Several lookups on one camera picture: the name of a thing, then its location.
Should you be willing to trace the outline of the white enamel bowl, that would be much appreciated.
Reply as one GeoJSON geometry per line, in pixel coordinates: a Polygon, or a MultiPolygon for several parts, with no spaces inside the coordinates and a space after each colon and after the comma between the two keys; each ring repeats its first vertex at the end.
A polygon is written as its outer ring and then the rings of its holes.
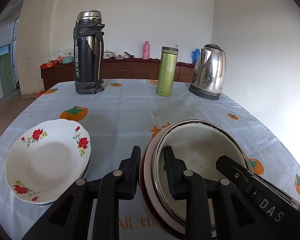
{"type": "Polygon", "coordinates": [[[171,146],[174,156],[205,179],[218,181],[222,174],[216,161],[227,155],[247,170],[252,165],[233,137],[202,120],[186,120],[165,127],[149,144],[145,153],[144,175],[149,198],[162,218],[161,226],[185,233],[186,202],[172,199],[164,170],[163,148],[171,146]]]}

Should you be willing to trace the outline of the light blue printed tablecloth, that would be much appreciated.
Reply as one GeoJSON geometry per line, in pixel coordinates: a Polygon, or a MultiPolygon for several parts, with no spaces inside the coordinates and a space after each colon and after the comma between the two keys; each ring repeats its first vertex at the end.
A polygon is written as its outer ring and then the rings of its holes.
{"type": "Polygon", "coordinates": [[[107,80],[104,86],[95,95],[79,95],[73,82],[59,83],[53,93],[42,95],[8,122],[0,137],[0,224],[12,239],[21,239],[46,207],[23,202],[8,188],[8,153],[28,129],[57,119],[72,107],[88,109],[81,120],[90,134],[93,151],[87,180],[101,178],[118,167],[135,145],[145,148],[167,125],[199,119],[227,131],[254,164],[262,164],[263,178],[300,201],[296,190],[300,163],[264,124],[229,97],[202,99],[191,94],[189,85],[182,82],[173,85],[169,97],[159,96],[150,80],[107,80]]]}

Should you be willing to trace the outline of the pink plastic bowl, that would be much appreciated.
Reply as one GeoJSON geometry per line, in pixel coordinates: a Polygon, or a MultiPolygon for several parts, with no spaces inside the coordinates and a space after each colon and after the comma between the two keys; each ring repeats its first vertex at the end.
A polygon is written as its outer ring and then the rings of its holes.
{"type": "Polygon", "coordinates": [[[143,201],[153,222],[173,237],[183,239],[185,236],[185,226],[176,222],[164,210],[155,193],[155,186],[152,181],[152,155],[156,144],[171,127],[172,125],[168,125],[162,129],[146,146],[141,157],[139,186],[143,201]]]}

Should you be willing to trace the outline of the dark wooden sideboard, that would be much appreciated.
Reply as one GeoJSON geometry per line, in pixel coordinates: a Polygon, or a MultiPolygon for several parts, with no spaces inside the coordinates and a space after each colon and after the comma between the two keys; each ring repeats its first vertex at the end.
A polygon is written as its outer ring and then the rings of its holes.
{"type": "MultiPolygon", "coordinates": [[[[147,79],[156,80],[159,77],[160,60],[141,58],[105,59],[101,77],[103,79],[147,79]]],[[[75,80],[74,63],[47,63],[40,67],[44,89],[49,90],[60,82],[75,80]]],[[[175,69],[174,81],[190,83],[194,65],[178,62],[175,69]]]]}

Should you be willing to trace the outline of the green door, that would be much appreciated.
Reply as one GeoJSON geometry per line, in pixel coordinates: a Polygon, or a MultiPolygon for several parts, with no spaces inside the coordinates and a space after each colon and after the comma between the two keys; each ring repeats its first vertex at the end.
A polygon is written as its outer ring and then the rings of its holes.
{"type": "Polygon", "coordinates": [[[16,90],[11,44],[0,47],[0,80],[4,96],[16,90]]]}

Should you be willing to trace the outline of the large black thermos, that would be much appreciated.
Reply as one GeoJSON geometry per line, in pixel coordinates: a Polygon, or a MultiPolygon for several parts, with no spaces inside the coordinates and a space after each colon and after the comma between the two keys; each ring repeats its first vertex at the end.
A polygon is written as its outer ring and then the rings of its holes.
{"type": "Polygon", "coordinates": [[[78,94],[96,94],[103,90],[104,27],[98,10],[82,11],[77,16],[73,39],[75,89],[78,94]]]}

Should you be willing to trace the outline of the blue thermos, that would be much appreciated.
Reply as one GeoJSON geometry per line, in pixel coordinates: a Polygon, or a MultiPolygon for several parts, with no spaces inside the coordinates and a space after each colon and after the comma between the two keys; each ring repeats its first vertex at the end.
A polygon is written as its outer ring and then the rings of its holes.
{"type": "Polygon", "coordinates": [[[201,49],[197,48],[196,50],[194,50],[192,52],[192,64],[195,65],[197,60],[198,60],[198,57],[200,56],[200,53],[201,53],[201,49]]]}

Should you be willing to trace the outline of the stainless electric kettle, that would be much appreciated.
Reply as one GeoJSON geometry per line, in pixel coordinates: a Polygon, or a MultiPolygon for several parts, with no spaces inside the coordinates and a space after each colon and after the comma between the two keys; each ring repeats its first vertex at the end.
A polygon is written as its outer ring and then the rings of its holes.
{"type": "Polygon", "coordinates": [[[189,91],[201,98],[219,100],[226,73],[225,51],[216,44],[206,44],[194,66],[189,91]]]}

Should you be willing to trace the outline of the pink thermos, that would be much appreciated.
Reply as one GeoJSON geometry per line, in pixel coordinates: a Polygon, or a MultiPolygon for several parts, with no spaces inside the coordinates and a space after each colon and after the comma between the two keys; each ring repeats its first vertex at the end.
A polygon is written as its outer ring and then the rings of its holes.
{"type": "Polygon", "coordinates": [[[149,44],[149,41],[146,41],[143,44],[142,59],[148,60],[149,59],[149,53],[150,53],[150,44],[149,44]]]}

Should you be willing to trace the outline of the mesh food cover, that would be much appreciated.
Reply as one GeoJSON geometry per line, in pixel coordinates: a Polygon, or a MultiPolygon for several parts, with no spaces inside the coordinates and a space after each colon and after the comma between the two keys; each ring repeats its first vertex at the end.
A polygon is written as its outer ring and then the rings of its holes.
{"type": "Polygon", "coordinates": [[[50,53],[46,59],[43,61],[43,64],[52,62],[52,61],[59,61],[61,62],[61,59],[74,57],[74,49],[62,49],[58,50],[55,53],[50,53]]]}

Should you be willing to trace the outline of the white red-flower plate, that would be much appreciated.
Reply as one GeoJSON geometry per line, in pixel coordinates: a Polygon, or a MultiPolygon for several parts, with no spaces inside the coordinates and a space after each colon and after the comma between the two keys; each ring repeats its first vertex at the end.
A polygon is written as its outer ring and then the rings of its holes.
{"type": "Polygon", "coordinates": [[[12,145],[5,164],[6,183],[23,202],[50,204],[82,178],[90,157],[90,135],[79,122],[45,121],[12,145]]]}

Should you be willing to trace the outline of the green tumbler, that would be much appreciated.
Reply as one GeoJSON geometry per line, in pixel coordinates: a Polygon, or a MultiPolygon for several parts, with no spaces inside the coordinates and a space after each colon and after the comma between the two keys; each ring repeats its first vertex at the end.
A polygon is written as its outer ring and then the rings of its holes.
{"type": "Polygon", "coordinates": [[[160,96],[171,95],[178,51],[178,48],[162,47],[157,84],[157,94],[160,96]]]}

